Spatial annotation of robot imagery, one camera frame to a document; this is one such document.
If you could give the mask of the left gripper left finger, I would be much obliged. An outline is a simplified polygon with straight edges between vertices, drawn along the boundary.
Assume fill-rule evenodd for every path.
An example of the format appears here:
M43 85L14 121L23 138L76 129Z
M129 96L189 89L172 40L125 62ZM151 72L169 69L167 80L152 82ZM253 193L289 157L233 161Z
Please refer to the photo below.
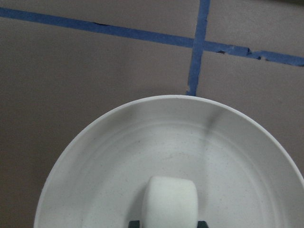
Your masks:
M139 220L129 221L128 228L140 228L140 221Z

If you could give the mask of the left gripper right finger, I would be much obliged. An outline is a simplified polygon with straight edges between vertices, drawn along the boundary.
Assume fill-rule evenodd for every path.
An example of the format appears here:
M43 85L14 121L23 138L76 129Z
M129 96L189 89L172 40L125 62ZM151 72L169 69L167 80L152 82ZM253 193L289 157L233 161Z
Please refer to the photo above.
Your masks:
M198 221L197 228L208 228L206 221Z

